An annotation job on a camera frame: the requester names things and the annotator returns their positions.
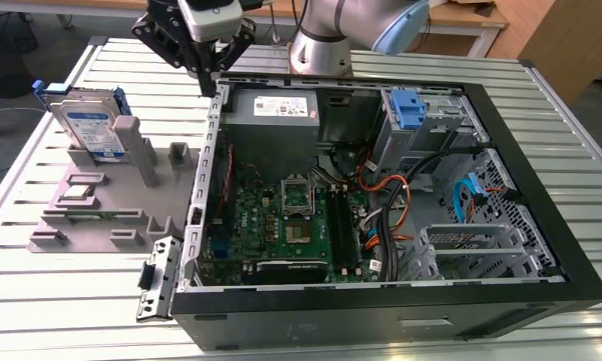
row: blue drive latch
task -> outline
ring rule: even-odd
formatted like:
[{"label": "blue drive latch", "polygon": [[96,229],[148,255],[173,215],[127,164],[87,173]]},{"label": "blue drive latch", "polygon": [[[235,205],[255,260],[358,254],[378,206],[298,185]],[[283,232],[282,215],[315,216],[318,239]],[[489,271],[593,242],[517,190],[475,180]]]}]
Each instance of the blue drive latch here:
[{"label": "blue drive latch", "polygon": [[426,103],[412,90],[391,90],[391,108],[396,112],[399,127],[404,130],[419,129],[426,119]]}]

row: white label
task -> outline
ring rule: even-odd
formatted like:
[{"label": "white label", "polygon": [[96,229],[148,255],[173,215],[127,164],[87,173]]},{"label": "white label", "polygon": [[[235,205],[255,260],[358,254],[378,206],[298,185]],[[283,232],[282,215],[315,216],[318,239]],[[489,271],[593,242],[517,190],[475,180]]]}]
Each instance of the white label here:
[{"label": "white label", "polygon": [[66,113],[72,128],[87,150],[96,156],[120,157],[124,148],[113,132],[111,117],[104,113]]},{"label": "white label", "polygon": [[306,98],[259,96],[253,99],[253,115],[257,117],[307,117]]},{"label": "white label", "polygon": [[370,261],[370,270],[375,271],[375,272],[380,272],[382,271],[382,263],[379,261],[376,261],[375,259],[372,259]]},{"label": "white label", "polygon": [[366,160],[366,167],[371,170],[371,171],[376,171],[378,170],[378,165],[374,164],[370,160]]}]

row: blue tab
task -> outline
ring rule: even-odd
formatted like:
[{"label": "blue tab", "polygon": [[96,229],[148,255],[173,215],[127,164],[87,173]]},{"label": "blue tab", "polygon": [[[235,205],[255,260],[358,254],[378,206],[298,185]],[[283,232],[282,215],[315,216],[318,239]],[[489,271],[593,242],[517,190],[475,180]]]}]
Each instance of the blue tab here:
[{"label": "blue tab", "polygon": [[469,179],[471,180],[473,183],[471,188],[473,194],[481,194],[483,197],[489,197],[489,192],[483,190],[483,187],[479,185],[478,175],[474,172],[469,173]]},{"label": "blue tab", "polygon": [[404,130],[419,129],[426,119],[426,103],[412,90],[390,91],[392,109],[398,114],[399,126]]}]

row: wooden desk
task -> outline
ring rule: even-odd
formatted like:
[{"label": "wooden desk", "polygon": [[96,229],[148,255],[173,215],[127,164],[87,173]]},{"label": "wooden desk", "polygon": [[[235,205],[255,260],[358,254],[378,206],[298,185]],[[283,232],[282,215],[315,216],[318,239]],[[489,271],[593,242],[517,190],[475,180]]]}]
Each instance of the wooden desk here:
[{"label": "wooden desk", "polygon": [[[300,15],[304,0],[295,0],[295,2],[296,12]],[[140,17],[145,4],[147,0],[0,0],[0,11]],[[493,10],[490,17],[481,17],[473,10],[473,6],[455,3],[430,9],[432,36],[428,43],[431,44],[423,47],[420,53],[463,55],[467,51],[467,56],[486,56],[499,30],[509,26],[509,22],[497,9]],[[274,14],[279,24],[294,24],[290,0],[275,0]],[[270,23],[268,7],[249,11],[248,16],[257,23]],[[432,44],[436,43],[439,43],[438,49],[432,48]]]}]

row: aluminum table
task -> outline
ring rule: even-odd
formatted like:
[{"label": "aluminum table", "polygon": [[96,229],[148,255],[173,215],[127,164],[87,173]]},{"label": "aluminum table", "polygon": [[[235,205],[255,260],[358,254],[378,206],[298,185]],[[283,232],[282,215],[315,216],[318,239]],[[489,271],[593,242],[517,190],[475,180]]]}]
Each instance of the aluminum table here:
[{"label": "aluminum table", "polygon": [[[286,49],[252,47],[233,70],[287,72]],[[515,60],[354,52],[359,77],[481,83],[602,277],[602,150],[534,68]],[[208,100],[136,40],[95,39],[68,81],[128,94],[155,147],[199,147]],[[25,246],[62,177],[69,139],[46,114],[0,185],[0,358],[602,359],[602,304],[502,338],[203,353],[177,324],[136,324],[145,255],[32,254]]]}]

